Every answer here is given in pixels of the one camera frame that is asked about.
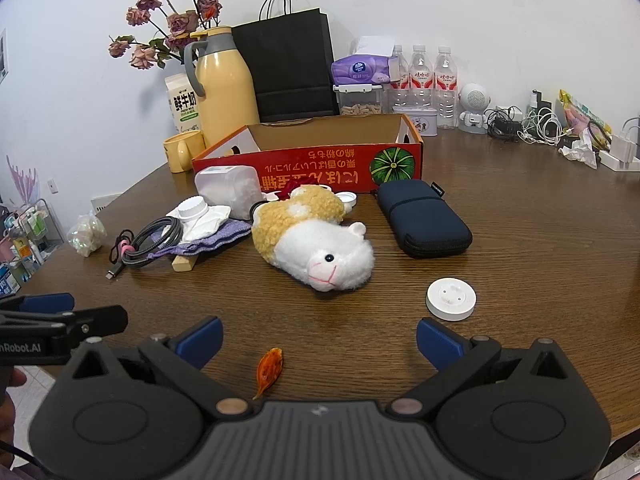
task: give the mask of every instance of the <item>human hand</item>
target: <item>human hand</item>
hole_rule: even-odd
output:
[[[27,382],[27,376],[14,368],[9,386],[23,386]],[[4,393],[4,402],[0,404],[0,440],[7,444],[14,444],[14,423],[15,423],[15,406],[11,400],[9,393]],[[14,456],[11,453],[0,450],[0,465],[9,469],[14,463]]]

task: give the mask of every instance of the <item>red cardboard box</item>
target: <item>red cardboard box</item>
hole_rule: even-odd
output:
[[[316,117],[252,124],[193,159],[209,166],[253,166],[265,192],[312,176],[334,191],[366,193],[387,180],[422,177],[422,139],[405,115]]]

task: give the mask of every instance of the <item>wooden table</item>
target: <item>wooden table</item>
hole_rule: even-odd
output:
[[[268,396],[387,402],[434,373],[415,345],[428,285],[470,283],[464,336],[487,333],[507,347],[538,336],[560,343],[604,409],[614,437],[640,426],[640,180],[569,162],[548,146],[450,132],[427,139],[424,178],[446,190],[474,242],[465,254],[414,260],[396,244],[372,196],[350,221],[367,226],[372,280],[352,293],[321,294],[270,267],[251,238],[176,273],[164,258],[105,279],[109,247],[83,258],[56,252],[25,294],[71,292],[79,308],[122,304],[129,328],[117,345],[154,332],[175,335],[215,314],[225,343],[205,372],[246,398],[255,368],[274,346],[285,367]],[[163,166],[100,213],[111,240],[135,232],[195,194],[192,173]]]

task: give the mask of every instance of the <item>yellow mug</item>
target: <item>yellow mug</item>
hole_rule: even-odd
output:
[[[191,130],[169,137],[163,145],[169,169],[181,173],[191,170],[191,159],[204,151],[204,137],[200,130]]]

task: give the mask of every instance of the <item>white wall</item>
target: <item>white wall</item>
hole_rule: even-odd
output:
[[[164,163],[173,123],[168,72],[111,59],[108,35],[146,39],[124,21],[136,0],[1,0],[9,74],[0,84],[0,192],[17,200],[6,166],[36,167],[64,227],[96,196],[122,192]],[[263,0],[220,0],[222,22],[252,21]],[[180,10],[190,0],[174,0]],[[364,34],[425,43],[432,61],[449,44],[461,82],[481,82],[495,104],[523,107],[532,88],[573,93],[619,127],[640,110],[637,0],[294,0],[329,16],[336,59]],[[161,22],[159,11],[153,13]],[[60,192],[46,186],[55,177]]]

